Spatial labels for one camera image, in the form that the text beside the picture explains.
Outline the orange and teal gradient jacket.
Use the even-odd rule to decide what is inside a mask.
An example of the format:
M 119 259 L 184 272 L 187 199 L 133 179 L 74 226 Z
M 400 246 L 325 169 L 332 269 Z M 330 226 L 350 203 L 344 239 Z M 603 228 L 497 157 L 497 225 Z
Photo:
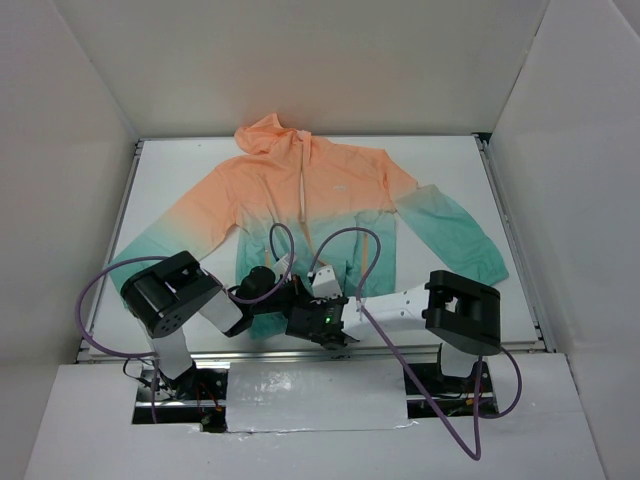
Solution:
M 216 166 L 115 257 L 116 288 L 154 255 L 203 259 L 239 232 L 235 276 L 273 265 L 329 265 L 347 295 L 396 289 L 397 220 L 454 273 L 495 285 L 508 277 L 490 237 L 455 200 L 418 181 L 382 149 L 336 144 L 269 115 L 236 131 L 240 155 Z

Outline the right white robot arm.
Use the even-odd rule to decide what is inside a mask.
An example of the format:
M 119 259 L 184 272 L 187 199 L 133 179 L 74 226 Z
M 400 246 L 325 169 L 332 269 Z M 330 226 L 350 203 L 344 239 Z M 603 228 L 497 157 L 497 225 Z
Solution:
M 300 300 L 287 313 L 285 334 L 338 350 L 379 332 L 422 330 L 468 356 L 495 356 L 502 350 L 500 292 L 437 270 L 396 293 Z

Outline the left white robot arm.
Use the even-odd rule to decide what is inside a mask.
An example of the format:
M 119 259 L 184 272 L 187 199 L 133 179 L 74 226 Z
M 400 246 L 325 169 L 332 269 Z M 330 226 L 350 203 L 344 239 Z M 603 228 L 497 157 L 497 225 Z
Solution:
M 289 314 L 307 292 L 297 275 L 284 278 L 264 266 L 251 269 L 238 286 L 225 290 L 183 251 L 134 274 L 120 296 L 146 330 L 157 356 L 160 386 L 183 399 L 196 395 L 203 381 L 183 331 L 191 317 L 201 315 L 231 338 L 253 326 L 258 316 Z

